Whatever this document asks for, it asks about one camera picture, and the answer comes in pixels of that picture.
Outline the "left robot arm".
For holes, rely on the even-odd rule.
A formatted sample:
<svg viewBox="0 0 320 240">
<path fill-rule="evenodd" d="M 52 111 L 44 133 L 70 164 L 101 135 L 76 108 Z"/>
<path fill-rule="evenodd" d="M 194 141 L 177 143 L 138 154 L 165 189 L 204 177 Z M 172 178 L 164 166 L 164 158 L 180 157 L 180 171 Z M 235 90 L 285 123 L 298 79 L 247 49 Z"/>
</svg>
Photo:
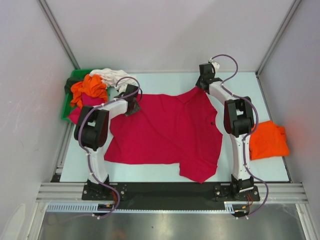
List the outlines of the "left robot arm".
<svg viewBox="0 0 320 240">
<path fill-rule="evenodd" d="M 100 200 L 107 199 L 114 191 L 109 186 L 109 174 L 104 164 L 104 145 L 108 138 L 110 120 L 139 111 L 137 97 L 140 91 L 139 85 L 129 84 L 113 100 L 96 106 L 85 105 L 81 109 L 74 138 L 87 157 L 89 174 L 86 191 Z"/>
</svg>

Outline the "white t shirt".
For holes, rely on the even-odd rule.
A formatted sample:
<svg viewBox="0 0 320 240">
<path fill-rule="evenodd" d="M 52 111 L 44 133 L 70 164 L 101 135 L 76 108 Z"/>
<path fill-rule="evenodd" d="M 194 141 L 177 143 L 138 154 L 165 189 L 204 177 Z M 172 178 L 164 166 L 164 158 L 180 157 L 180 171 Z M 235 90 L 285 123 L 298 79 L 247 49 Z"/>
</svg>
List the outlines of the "white t shirt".
<svg viewBox="0 0 320 240">
<path fill-rule="evenodd" d="M 136 76 L 129 75 L 123 70 L 112 70 L 110 68 L 104 69 L 94 69 L 89 75 L 92 77 L 93 75 L 98 75 L 102 78 L 102 82 L 107 87 L 118 87 L 123 84 L 131 84 L 137 86 L 137 82 L 134 80 Z"/>
</svg>

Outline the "aluminium frame rail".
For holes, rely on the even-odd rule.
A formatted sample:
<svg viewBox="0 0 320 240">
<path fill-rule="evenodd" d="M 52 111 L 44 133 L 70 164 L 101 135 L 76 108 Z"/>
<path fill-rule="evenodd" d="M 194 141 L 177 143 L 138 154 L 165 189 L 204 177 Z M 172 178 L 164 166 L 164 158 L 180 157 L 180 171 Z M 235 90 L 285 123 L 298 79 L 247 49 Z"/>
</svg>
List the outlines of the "aluminium frame rail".
<svg viewBox="0 0 320 240">
<path fill-rule="evenodd" d="M 40 185 L 38 203 L 79 203 L 85 183 L 43 182 Z M 307 204 L 308 198 L 301 183 L 269 183 L 268 204 Z"/>
</svg>

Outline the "folded orange t shirt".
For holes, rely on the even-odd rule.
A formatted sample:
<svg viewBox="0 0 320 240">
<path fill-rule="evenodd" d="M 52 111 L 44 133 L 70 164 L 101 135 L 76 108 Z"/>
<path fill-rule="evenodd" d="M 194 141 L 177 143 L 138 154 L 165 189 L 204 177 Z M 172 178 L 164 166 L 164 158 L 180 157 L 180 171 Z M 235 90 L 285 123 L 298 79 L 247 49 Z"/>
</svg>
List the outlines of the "folded orange t shirt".
<svg viewBox="0 0 320 240">
<path fill-rule="evenodd" d="M 254 161 L 289 155 L 285 128 L 276 125 L 271 120 L 259 123 L 257 130 L 250 135 L 250 159 Z"/>
</svg>

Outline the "dark green t shirt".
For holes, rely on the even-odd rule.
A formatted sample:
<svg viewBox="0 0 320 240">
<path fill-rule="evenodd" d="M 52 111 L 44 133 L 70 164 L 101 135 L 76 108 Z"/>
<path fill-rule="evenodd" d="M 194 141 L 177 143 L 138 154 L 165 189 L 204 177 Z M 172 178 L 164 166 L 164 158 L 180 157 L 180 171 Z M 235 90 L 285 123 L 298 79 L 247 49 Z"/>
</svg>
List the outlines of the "dark green t shirt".
<svg viewBox="0 0 320 240">
<path fill-rule="evenodd" d="M 71 91 L 71 87 L 78 83 L 78 82 L 82 82 L 83 79 L 82 78 L 79 78 L 79 77 L 76 77 L 76 76 L 71 76 L 69 77 L 66 82 L 65 82 L 65 85 L 64 85 L 64 92 L 65 94 L 71 94 L 72 91 Z"/>
</svg>

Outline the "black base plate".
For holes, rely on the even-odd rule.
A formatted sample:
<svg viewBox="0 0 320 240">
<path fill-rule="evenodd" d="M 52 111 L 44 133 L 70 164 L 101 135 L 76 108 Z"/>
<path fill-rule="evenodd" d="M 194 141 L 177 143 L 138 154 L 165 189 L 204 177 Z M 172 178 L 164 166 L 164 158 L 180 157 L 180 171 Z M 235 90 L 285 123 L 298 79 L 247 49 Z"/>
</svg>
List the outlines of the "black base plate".
<svg viewBox="0 0 320 240">
<path fill-rule="evenodd" d="M 260 201 L 257 186 L 236 192 L 227 182 L 114 182 L 111 188 L 85 183 L 84 201 L 119 202 L 119 210 L 204 211 L 223 210 L 225 202 Z"/>
</svg>

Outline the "crimson t shirt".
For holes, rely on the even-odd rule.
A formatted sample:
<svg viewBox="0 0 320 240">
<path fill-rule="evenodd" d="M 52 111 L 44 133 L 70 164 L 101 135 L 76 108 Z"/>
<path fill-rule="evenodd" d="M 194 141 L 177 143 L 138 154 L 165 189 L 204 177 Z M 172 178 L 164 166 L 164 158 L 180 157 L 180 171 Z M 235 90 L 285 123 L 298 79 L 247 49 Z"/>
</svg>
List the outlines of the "crimson t shirt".
<svg viewBox="0 0 320 240">
<path fill-rule="evenodd" d="M 105 161 L 178 164 L 180 176 L 198 183 L 216 174 L 223 135 L 216 126 L 218 112 L 203 90 L 145 94 L 139 106 L 138 112 L 111 120 Z"/>
</svg>

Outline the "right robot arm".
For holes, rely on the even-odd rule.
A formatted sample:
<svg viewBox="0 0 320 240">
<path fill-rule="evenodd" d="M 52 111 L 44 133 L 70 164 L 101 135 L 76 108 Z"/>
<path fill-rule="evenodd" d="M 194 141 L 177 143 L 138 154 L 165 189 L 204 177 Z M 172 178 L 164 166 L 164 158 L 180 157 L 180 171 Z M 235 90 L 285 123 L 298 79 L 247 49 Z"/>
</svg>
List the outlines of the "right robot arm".
<svg viewBox="0 0 320 240">
<path fill-rule="evenodd" d="M 216 77 L 213 63 L 199 65 L 199 78 L 195 84 L 215 97 L 224 106 L 223 126 L 232 144 L 233 170 L 228 194 L 242 201 L 254 189 L 254 177 L 250 174 L 250 133 L 255 126 L 253 108 L 249 97 L 234 95 Z"/>
</svg>

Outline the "crumpled orange t shirt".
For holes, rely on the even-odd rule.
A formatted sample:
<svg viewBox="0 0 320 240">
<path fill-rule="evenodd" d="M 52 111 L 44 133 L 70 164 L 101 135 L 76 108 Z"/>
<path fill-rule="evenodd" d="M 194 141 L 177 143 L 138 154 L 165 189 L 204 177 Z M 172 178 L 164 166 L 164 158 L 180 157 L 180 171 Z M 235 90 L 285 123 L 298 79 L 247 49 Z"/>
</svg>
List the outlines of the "crumpled orange t shirt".
<svg viewBox="0 0 320 240">
<path fill-rule="evenodd" d="M 70 90 L 72 93 L 72 100 L 70 101 L 71 107 L 83 107 L 84 101 L 82 94 L 86 94 L 88 97 L 102 99 L 103 103 L 108 101 L 107 85 L 103 83 L 102 77 L 97 74 L 92 76 L 87 74 L 83 81 L 73 84 Z"/>
</svg>

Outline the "magenta t shirt in bin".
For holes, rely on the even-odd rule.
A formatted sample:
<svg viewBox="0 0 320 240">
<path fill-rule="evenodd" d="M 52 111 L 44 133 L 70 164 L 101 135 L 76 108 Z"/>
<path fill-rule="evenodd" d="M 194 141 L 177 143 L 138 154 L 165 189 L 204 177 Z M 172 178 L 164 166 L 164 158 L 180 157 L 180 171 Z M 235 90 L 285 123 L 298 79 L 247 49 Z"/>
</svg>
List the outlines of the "magenta t shirt in bin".
<svg viewBox="0 0 320 240">
<path fill-rule="evenodd" d="M 91 97 L 91 96 L 88 96 L 86 93 L 82 93 L 81 94 L 81 100 L 82 100 L 82 106 L 94 107 L 94 106 L 106 103 L 106 101 L 103 98 Z M 78 123 L 78 119 L 79 119 L 80 114 L 81 114 L 81 109 L 82 109 L 82 107 L 77 106 L 68 115 L 68 119 L 75 125 Z"/>
</svg>

